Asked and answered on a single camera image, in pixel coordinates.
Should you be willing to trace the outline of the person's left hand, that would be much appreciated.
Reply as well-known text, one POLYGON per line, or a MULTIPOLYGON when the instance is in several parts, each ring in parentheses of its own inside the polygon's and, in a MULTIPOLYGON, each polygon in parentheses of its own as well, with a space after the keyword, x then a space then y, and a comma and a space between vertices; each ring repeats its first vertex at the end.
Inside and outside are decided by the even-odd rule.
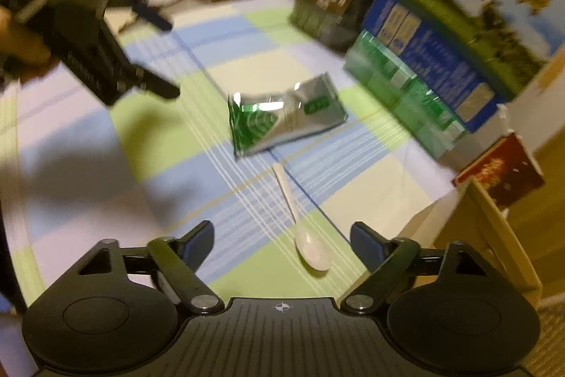
POLYGON ((15 22, 5 8, 1 8, 0 24, 1 53, 23 63, 19 77, 21 84, 44 77, 58 65, 59 59, 51 53, 43 39, 15 22))

